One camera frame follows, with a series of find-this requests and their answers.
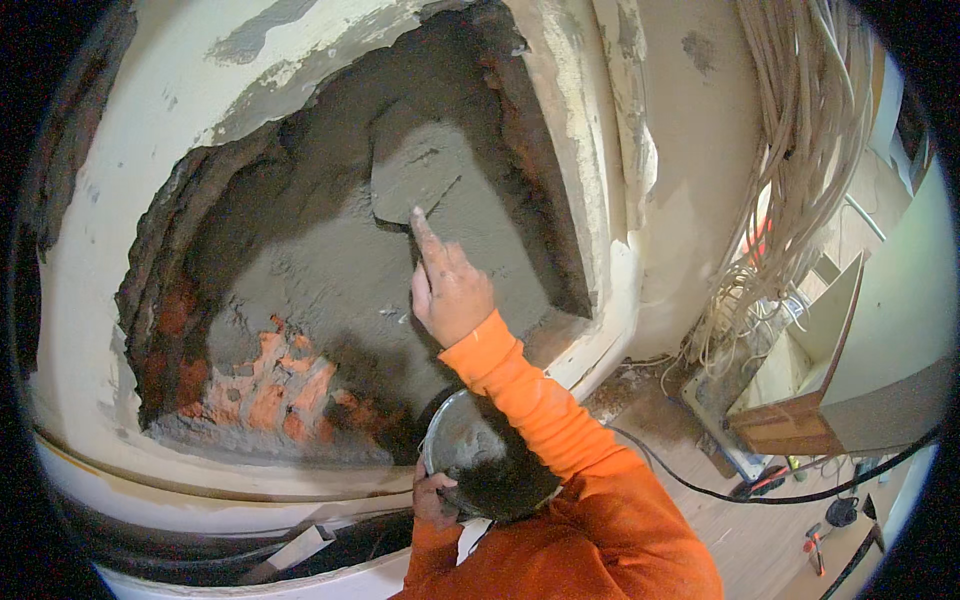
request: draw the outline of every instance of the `plaster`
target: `plaster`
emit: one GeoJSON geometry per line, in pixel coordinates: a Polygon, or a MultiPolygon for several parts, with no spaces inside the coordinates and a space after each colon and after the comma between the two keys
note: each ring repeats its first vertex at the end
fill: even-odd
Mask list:
{"type": "Polygon", "coordinates": [[[656,24],[644,30],[642,65],[657,175],[644,207],[641,304],[629,350],[644,359],[678,351],[707,304],[746,202],[760,122],[735,4],[636,5],[641,22],[656,24]],[[708,46],[709,60],[697,59],[708,46]]]}

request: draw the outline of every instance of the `cement mortar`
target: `cement mortar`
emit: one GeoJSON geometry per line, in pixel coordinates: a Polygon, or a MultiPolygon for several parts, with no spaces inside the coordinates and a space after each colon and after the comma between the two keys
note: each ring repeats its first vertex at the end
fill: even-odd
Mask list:
{"type": "Polygon", "coordinates": [[[279,145],[238,174],[207,214],[186,271],[210,309],[205,353],[216,369],[252,360],[256,332],[274,330],[277,315],[339,364],[341,383],[414,418],[459,384],[412,315],[416,251],[407,230],[372,215],[372,134],[405,127],[378,123],[398,103],[411,124],[458,128],[472,150],[452,167],[459,179],[429,221],[491,275],[510,329],[528,332],[558,303],[563,286],[543,249],[540,208],[511,166],[480,49],[454,23],[431,19],[349,67],[314,107],[282,125],[279,145]]]}

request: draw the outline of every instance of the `metal bucket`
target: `metal bucket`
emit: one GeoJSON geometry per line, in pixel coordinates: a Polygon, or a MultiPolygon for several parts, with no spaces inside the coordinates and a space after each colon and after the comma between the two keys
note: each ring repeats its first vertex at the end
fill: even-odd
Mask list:
{"type": "Polygon", "coordinates": [[[428,474],[457,480],[443,494],[462,513],[498,521],[531,515],[560,485],[493,402],[469,390],[447,398],[433,416],[423,463],[428,474]]]}

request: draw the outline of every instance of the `wall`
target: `wall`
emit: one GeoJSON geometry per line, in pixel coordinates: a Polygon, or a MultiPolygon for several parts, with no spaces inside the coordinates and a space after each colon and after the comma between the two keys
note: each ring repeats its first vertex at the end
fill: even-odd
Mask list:
{"type": "Polygon", "coordinates": [[[676,351],[727,250],[760,133],[756,72],[733,2],[637,0],[657,176],[643,211],[635,359],[676,351]]]}
{"type": "Polygon", "coordinates": [[[850,334],[821,403],[847,450],[910,444],[939,419],[956,376],[953,241],[934,159],[900,223],[864,266],[850,334]]]}
{"type": "MultiPolygon", "coordinates": [[[[587,0],[508,2],[571,204],[594,319],[547,371],[578,398],[622,359],[636,313],[636,244],[622,223],[623,169],[611,83],[587,0]]],[[[409,468],[324,471],[228,465],[143,436],[113,299],[137,222],[191,148],[294,111],[324,78],[418,25],[420,0],[141,2],[58,244],[41,266],[38,429],[121,477],[226,499],[329,501],[409,490],[409,468]]]]}

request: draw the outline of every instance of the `wire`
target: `wire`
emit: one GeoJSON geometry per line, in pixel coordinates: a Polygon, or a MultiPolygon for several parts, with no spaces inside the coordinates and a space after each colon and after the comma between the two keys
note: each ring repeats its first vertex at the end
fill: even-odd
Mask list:
{"type": "Polygon", "coordinates": [[[738,0],[737,8],[762,131],[746,202],[696,326],[697,359],[710,378],[729,370],[732,360],[711,355],[736,344],[751,307],[796,294],[793,283],[819,254],[817,234],[844,200],[873,120],[873,41],[844,3],[738,0]],[[733,259],[741,239],[745,251],[733,259]]]}
{"type": "Polygon", "coordinates": [[[653,366],[655,366],[655,365],[661,365],[661,364],[665,363],[666,361],[670,360],[671,358],[676,358],[676,357],[675,357],[674,355],[672,355],[672,354],[667,354],[667,355],[665,355],[663,358],[658,358],[658,359],[654,359],[654,360],[650,360],[650,361],[625,360],[625,361],[623,361],[623,363],[621,363],[621,365],[624,366],[624,367],[653,367],[653,366]]]}
{"type": "MultiPolygon", "coordinates": [[[[925,445],[932,442],[940,433],[940,425],[937,425],[933,429],[927,431],[924,434],[924,436],[921,437],[919,440],[917,440],[916,442],[908,446],[903,452],[894,456],[890,460],[884,462],[882,465],[878,465],[877,467],[872,468],[867,472],[854,477],[853,479],[851,479],[850,481],[848,481],[847,483],[841,486],[830,488],[829,490],[826,490],[824,492],[809,493],[806,495],[799,495],[799,496],[789,496],[785,498],[763,498],[763,497],[738,498],[735,496],[726,495],[725,493],[714,492],[713,490],[707,490],[706,488],[701,488],[699,486],[693,485],[692,483],[686,481],[680,475],[675,473],[672,468],[668,467],[666,463],[659,456],[657,456],[656,452],[650,449],[650,446],[641,442],[633,434],[627,433],[623,429],[620,429],[618,427],[612,427],[610,425],[607,425],[607,428],[627,438],[628,440],[630,440],[640,448],[643,448],[646,452],[648,452],[651,456],[654,457],[654,460],[656,460],[657,463],[659,463],[660,466],[663,467],[663,470],[665,470],[671,477],[673,477],[674,479],[682,483],[685,487],[691,490],[694,490],[695,492],[704,493],[708,496],[712,496],[719,500],[726,500],[727,502],[733,502],[734,504],[804,504],[806,502],[817,502],[825,498],[830,498],[832,496],[837,495],[840,492],[845,492],[846,490],[849,490],[853,486],[858,486],[864,482],[870,481],[874,477],[877,477],[878,475],[890,470],[891,468],[896,467],[906,459],[913,456],[918,450],[923,448],[925,445]]],[[[776,481],[777,479],[782,479],[783,477],[787,477],[793,474],[794,472],[796,471],[787,471],[783,476],[777,477],[772,481],[776,481]]]]}

